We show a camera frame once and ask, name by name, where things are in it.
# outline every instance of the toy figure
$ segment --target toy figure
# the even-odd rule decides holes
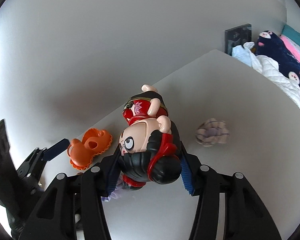
[[[70,164],[77,170],[85,170],[93,160],[93,157],[104,153],[112,143],[112,135],[107,130],[90,128],[83,135],[82,141],[72,139],[67,149],[71,158]]]
[[[119,165],[128,189],[146,182],[168,184],[181,174],[181,142],[176,125],[156,88],[143,85],[143,93],[125,104],[123,116],[129,125],[119,139]]]

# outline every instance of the orange toy shoe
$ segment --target orange toy shoe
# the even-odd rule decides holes
[[[85,170],[92,163],[93,157],[104,153],[112,143],[112,136],[107,130],[90,128],[85,132],[82,142],[72,139],[67,153],[71,165],[77,170]]]

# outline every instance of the doll eye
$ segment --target doll eye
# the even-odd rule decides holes
[[[134,141],[133,141],[133,138],[131,136],[128,137],[127,139],[125,139],[124,146],[127,149],[127,151],[130,151],[130,150],[133,149],[133,147],[134,147]]]

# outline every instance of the pink pillow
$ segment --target pink pillow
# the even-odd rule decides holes
[[[285,44],[286,48],[291,52],[291,54],[300,62],[300,51],[296,46],[290,41],[290,39],[284,35],[280,36],[280,39]]]

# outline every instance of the white comforter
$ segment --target white comforter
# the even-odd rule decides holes
[[[259,64],[252,64],[252,68],[276,84],[300,108],[300,87],[298,83],[282,75],[279,72],[278,62],[274,59],[264,55],[256,56],[256,58]]]
[[[289,78],[286,78],[284,75],[282,75],[279,72],[279,64],[274,59],[264,55],[259,55],[259,56],[254,55],[250,51],[250,49],[253,46],[254,46],[253,42],[245,43],[243,45],[243,50],[240,49],[238,59],[243,62],[244,60],[242,60],[240,57],[244,57],[245,61],[248,61],[249,65],[253,69],[258,71],[260,74],[264,75],[267,79],[271,80],[274,84],[276,84],[300,108],[300,87],[297,84],[297,82],[295,82],[294,80],[290,80]]]

